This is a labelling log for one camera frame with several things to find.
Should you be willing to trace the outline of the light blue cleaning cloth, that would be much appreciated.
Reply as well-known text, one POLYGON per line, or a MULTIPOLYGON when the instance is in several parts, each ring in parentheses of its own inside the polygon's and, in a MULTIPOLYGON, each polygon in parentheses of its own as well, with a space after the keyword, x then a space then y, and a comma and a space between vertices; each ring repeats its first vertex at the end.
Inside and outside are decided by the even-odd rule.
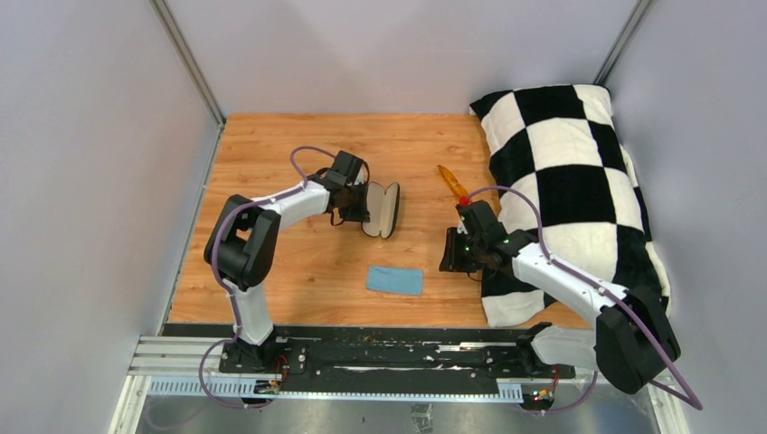
POLYGON ((375 292, 418 297, 423 291, 423 271, 370 266, 365 287, 375 292))

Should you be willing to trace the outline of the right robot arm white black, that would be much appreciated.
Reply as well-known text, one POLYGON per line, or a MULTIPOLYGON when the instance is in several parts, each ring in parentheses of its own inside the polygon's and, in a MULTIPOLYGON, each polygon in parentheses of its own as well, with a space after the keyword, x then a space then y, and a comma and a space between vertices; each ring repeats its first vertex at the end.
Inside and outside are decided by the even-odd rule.
POLYGON ((448 230, 440 270, 515 278, 551 295, 591 326, 535 326, 516 353, 521 373, 535 378, 552 365, 570 365, 601 374, 627 394, 663 372, 678 374, 674 363, 680 346, 653 289, 605 282, 558 259, 531 233, 507 232, 485 201, 460 203, 456 211, 460 225, 448 230))

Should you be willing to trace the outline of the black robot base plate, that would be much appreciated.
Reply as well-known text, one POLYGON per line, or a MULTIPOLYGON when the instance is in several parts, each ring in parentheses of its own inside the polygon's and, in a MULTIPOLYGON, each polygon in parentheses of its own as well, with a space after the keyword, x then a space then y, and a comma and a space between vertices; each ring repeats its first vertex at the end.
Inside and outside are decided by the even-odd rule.
POLYGON ((489 401, 548 405, 566 386, 591 391, 589 370, 549 365, 533 351, 543 331, 279 325, 263 349, 232 342, 227 325, 169 324, 162 336, 212 338, 204 383, 217 397, 489 401))

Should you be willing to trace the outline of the black glasses case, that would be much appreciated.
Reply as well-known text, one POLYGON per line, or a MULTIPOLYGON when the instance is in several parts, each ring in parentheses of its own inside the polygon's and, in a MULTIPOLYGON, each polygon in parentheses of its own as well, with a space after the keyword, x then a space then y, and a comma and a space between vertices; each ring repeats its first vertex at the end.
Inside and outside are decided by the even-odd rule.
POLYGON ((369 237, 388 239, 396 228, 401 186, 398 183, 383 187, 371 182, 366 190, 366 210, 368 220, 362 223, 362 230, 369 237))

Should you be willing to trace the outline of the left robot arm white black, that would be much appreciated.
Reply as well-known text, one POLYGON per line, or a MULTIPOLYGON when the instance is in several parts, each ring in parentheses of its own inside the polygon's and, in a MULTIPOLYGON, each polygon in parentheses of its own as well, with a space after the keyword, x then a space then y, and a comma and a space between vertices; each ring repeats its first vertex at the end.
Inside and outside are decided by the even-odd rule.
POLYGON ((267 373, 277 362, 265 280, 279 233, 324 213, 359 222, 364 218, 369 165, 346 151, 332 158, 330 166, 314 174, 299 169, 300 181, 289 189, 257 198, 231 196, 206 244, 204 260, 226 291, 234 316, 229 343, 243 350, 242 361, 255 373, 267 373))

